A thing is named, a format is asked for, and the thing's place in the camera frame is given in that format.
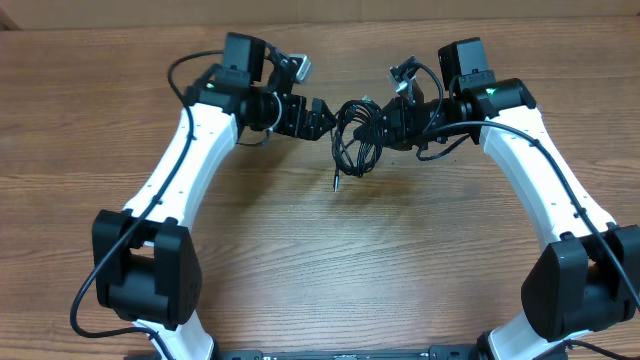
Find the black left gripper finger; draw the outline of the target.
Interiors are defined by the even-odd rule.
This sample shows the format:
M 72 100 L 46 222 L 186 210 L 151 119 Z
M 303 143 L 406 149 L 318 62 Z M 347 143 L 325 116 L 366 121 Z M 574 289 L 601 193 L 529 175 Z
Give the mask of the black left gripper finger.
M 317 141 L 333 128 L 333 123 L 314 123 L 307 127 L 305 139 L 309 141 Z
M 336 117 L 328 108 L 326 102 L 319 98 L 313 98 L 309 114 L 311 126 L 335 126 Z

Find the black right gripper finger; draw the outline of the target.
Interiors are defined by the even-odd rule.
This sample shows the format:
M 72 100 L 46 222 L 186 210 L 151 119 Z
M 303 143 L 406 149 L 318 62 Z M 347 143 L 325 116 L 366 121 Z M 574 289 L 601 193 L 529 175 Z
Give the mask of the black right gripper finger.
M 385 142 L 384 128 L 378 125 L 362 124 L 353 131 L 353 139 L 363 144 L 383 146 Z
M 371 103 L 368 106 L 370 114 L 368 115 L 369 125 L 390 125 L 395 111 L 395 100 L 391 99 L 386 105 L 380 106 Z

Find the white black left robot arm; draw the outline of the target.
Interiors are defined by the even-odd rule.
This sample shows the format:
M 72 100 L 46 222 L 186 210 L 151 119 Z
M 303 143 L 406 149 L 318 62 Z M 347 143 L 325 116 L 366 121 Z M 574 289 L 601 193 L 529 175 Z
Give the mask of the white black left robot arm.
M 119 212 L 102 210 L 92 228 L 97 300 L 143 333 L 158 359 L 212 359 L 215 341 L 196 313 L 202 271 L 191 229 L 204 195 L 245 128 L 316 141 L 335 125 L 326 103 L 292 88 L 311 71 L 249 35 L 229 33 L 210 65 L 185 90 L 174 137 L 138 193 Z

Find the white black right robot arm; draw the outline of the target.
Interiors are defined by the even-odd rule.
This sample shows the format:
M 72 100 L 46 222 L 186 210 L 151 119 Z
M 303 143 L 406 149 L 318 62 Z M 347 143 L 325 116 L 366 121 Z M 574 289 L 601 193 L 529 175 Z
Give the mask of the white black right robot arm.
M 621 226 L 588 194 L 555 147 L 537 102 L 517 79 L 498 80 L 479 38 L 438 52 L 438 96 L 417 85 L 422 64 L 390 70 L 396 97 L 355 136 L 414 151 L 481 146 L 505 174 L 534 227 L 540 257 L 520 290 L 521 310 L 475 343 L 433 345 L 432 359 L 563 359 L 586 334 L 631 320 L 639 310 L 639 229 Z

